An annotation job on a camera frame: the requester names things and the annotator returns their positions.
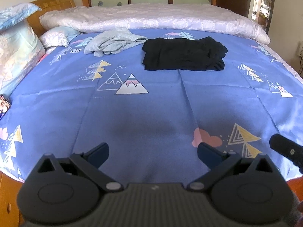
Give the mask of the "small white blue pillow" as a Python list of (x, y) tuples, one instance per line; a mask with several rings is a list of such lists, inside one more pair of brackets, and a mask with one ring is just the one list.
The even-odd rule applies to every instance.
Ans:
[(40, 36), (44, 48), (64, 46), (67, 47), (71, 40), (80, 35), (80, 31), (71, 27), (59, 26), (52, 28)]

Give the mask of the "light blue crumpled garment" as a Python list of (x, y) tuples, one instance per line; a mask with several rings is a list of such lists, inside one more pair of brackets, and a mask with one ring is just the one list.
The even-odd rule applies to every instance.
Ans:
[(133, 34), (127, 28), (115, 28), (95, 36), (84, 48), (84, 54), (93, 53), (96, 57), (118, 54), (146, 41), (145, 36)]

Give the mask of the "light blue floral pillow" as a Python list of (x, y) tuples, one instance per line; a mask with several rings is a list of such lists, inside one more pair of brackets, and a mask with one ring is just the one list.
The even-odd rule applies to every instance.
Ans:
[(40, 11), (33, 3), (22, 3), (1, 11), (1, 94), (9, 97), (37, 65), (45, 49), (27, 22)]

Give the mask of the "wooden bed frame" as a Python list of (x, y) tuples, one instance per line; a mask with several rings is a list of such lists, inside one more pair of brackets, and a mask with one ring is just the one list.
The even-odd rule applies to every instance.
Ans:
[(1, 172), (0, 223), (1, 226), (20, 226), (24, 219), (17, 207), (17, 194), (23, 184)]

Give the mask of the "wooden headboard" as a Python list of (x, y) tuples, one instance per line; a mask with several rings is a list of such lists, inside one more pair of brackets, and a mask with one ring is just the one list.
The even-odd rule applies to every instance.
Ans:
[(64, 10), (76, 6), (74, 0), (36, 0), (32, 3), (40, 7), (41, 10), (30, 15), (27, 21), (38, 37), (46, 32), (40, 23), (40, 16), (53, 10)]

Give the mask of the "pale lilac quilt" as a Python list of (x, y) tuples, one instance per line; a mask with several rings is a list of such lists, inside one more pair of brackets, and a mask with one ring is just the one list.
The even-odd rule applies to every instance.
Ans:
[(116, 7), (78, 6), (40, 16), (44, 29), (59, 26), (93, 33), (113, 28), (175, 29), (216, 32), (269, 44), (262, 27), (247, 17), (210, 4), (131, 4)]

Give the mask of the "blue patterned bed sheet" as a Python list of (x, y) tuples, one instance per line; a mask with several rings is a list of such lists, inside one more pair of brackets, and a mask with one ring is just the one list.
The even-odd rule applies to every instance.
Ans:
[(228, 153), (270, 156), (286, 180), (298, 167), (269, 146), (273, 134), (302, 144), (302, 79), (272, 49), (248, 38), (169, 29), (147, 38), (212, 37), (227, 47), (222, 71), (146, 71), (141, 46), (84, 54), (94, 34), (56, 47), (21, 81), (1, 120), (1, 171), (27, 178), (45, 153), (67, 157), (109, 145), (101, 170), (121, 182), (189, 183), (207, 172), (204, 141)]

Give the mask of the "black pants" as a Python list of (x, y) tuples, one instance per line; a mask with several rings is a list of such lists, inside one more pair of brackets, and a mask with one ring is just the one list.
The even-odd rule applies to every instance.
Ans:
[(148, 71), (222, 71), (225, 67), (223, 58), (228, 52), (222, 43), (212, 37), (199, 40), (148, 39), (142, 50), (145, 52), (142, 64)]

